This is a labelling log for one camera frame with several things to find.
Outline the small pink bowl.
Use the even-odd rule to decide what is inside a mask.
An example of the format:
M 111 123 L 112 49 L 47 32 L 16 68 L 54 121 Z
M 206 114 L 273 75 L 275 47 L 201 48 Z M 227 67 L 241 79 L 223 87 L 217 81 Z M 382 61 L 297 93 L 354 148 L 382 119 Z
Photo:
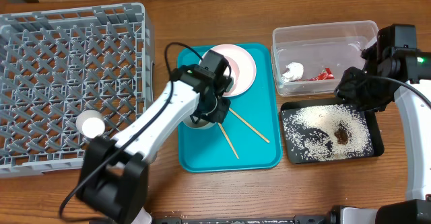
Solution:
M 232 87 L 230 88 L 229 91 L 227 91 L 224 96 L 226 97 L 234 97 L 234 96 L 238 96 L 240 95 L 240 88 L 239 88 L 239 84 L 238 84 L 238 78 L 239 78 L 239 66 L 236 63 L 236 61 L 234 61 L 233 59 L 231 59 L 228 56 L 225 56 L 226 60 L 229 62 L 230 65 L 230 69 L 231 69 L 231 78 L 233 78 L 232 80 Z

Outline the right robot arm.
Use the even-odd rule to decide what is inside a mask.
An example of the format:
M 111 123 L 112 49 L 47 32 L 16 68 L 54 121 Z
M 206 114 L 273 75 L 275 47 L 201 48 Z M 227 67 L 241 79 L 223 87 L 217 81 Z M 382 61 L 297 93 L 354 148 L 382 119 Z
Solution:
M 378 209 L 336 207 L 328 223 L 430 222 L 430 53 L 403 46 L 364 51 L 363 69 L 347 69 L 335 95 L 359 111 L 383 111 L 394 102 L 405 137 L 408 180 L 403 202 Z

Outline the white paper cup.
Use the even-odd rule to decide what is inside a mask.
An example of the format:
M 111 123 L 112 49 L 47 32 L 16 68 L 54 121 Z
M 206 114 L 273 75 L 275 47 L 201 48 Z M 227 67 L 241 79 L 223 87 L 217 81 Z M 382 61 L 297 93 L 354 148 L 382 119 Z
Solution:
M 76 119 L 76 127 L 83 136 L 94 139 L 105 132 L 104 118 L 98 111 L 85 110 Z

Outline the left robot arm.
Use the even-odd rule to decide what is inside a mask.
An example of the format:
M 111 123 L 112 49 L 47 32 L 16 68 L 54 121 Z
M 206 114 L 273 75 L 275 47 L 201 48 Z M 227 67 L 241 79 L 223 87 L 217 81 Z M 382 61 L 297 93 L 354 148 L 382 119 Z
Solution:
M 221 123 L 233 84 L 226 66 L 189 65 L 174 70 L 163 94 L 113 138 L 91 137 L 73 195 L 115 223 L 152 223 L 144 209 L 149 166 L 173 130 L 189 118 Z

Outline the white tissue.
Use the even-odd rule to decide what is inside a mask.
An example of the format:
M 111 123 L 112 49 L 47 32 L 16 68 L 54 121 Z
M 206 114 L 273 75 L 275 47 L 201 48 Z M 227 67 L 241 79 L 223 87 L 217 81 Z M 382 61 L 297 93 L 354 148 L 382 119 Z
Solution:
M 288 83 L 300 80 L 304 73 L 304 66 L 301 63 L 292 62 L 286 66 L 286 72 L 282 74 L 281 81 Z

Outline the red snack wrapper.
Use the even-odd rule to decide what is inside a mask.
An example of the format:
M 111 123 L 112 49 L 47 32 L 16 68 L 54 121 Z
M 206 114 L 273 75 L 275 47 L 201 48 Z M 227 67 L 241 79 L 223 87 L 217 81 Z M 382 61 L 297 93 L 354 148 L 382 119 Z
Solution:
M 334 79 L 330 68 L 324 68 L 316 77 L 309 78 L 307 81 L 322 81 L 330 79 Z

